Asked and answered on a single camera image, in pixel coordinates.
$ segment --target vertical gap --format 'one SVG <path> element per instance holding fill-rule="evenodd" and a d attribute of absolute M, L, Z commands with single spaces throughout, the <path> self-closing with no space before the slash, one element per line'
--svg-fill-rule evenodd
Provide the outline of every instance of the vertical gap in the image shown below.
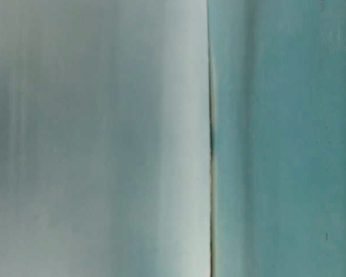
<path fill-rule="evenodd" d="M 215 189 L 214 189 L 214 157 L 213 157 L 213 124 L 214 124 L 214 114 L 213 114 L 213 74 L 212 74 L 212 57 L 210 51 L 210 27 L 209 27 L 209 0 L 206 0 L 206 27 L 207 27 L 207 37 L 208 37 L 208 81 L 209 81 L 209 132 L 210 132 L 210 277 L 215 275 Z"/>

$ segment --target painted wall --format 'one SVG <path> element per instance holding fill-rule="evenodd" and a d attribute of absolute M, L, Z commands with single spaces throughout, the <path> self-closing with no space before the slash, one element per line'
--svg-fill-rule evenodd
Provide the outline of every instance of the painted wall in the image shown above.
<path fill-rule="evenodd" d="M 215 277 L 346 277 L 346 1 L 209 19 Z"/>
<path fill-rule="evenodd" d="M 0 0 L 0 276 L 209 275 L 206 23 Z"/>

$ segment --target teal panel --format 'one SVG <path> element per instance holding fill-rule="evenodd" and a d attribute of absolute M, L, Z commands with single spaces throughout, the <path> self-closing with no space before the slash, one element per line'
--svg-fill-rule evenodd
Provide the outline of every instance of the teal panel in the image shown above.
<path fill-rule="evenodd" d="M 209 0 L 215 277 L 346 277 L 346 1 Z"/>

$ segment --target dark vertical line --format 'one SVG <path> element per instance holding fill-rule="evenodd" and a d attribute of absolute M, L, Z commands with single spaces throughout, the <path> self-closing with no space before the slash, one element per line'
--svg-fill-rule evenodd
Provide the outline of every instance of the dark vertical line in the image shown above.
<path fill-rule="evenodd" d="M 210 143 L 210 277 L 215 275 L 215 188 L 214 188 L 214 95 L 212 56 L 210 51 L 209 0 L 206 0 L 206 27 L 208 37 L 208 81 L 209 81 L 209 143 Z"/>
<path fill-rule="evenodd" d="M 256 276 L 257 259 L 255 251 L 255 218 L 254 218 L 254 184 L 253 184 L 253 160 L 252 160 L 252 142 L 251 142 L 251 97 L 253 95 L 253 82 L 255 75 L 255 47 L 256 47 L 256 28 L 258 0 L 247 0 L 245 3 L 245 44 L 243 56 L 243 80 L 241 93 L 244 96 L 244 136 L 243 147 L 245 163 L 245 259 L 246 259 L 246 276 Z"/>

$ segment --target blue-green painted surface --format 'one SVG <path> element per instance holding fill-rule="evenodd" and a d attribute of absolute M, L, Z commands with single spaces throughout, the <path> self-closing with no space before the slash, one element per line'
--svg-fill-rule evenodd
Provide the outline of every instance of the blue-green painted surface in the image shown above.
<path fill-rule="evenodd" d="M 209 0 L 215 277 L 346 277 L 346 1 Z"/>

